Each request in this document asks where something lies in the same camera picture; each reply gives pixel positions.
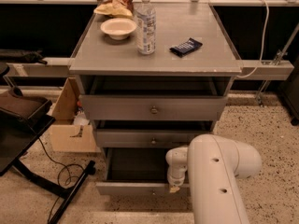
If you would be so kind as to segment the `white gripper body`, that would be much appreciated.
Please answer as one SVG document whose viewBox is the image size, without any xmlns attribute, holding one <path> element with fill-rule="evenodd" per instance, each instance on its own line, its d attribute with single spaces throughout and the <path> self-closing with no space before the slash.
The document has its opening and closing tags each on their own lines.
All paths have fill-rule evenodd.
<svg viewBox="0 0 299 224">
<path fill-rule="evenodd" d="M 168 164 L 167 180 L 172 187 L 183 185 L 188 170 L 188 148 L 176 147 L 167 151 L 165 155 Z"/>
</svg>

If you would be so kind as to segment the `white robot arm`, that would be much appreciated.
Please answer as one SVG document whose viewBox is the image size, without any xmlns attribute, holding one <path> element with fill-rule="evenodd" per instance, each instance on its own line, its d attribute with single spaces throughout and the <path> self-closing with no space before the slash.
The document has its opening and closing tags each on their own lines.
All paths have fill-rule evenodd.
<svg viewBox="0 0 299 224">
<path fill-rule="evenodd" d="M 255 176 L 262 169 L 255 147 L 202 134 L 187 146 L 169 150 L 165 159 L 171 190 L 189 181 L 194 224 L 249 224 L 236 180 Z"/>
</svg>

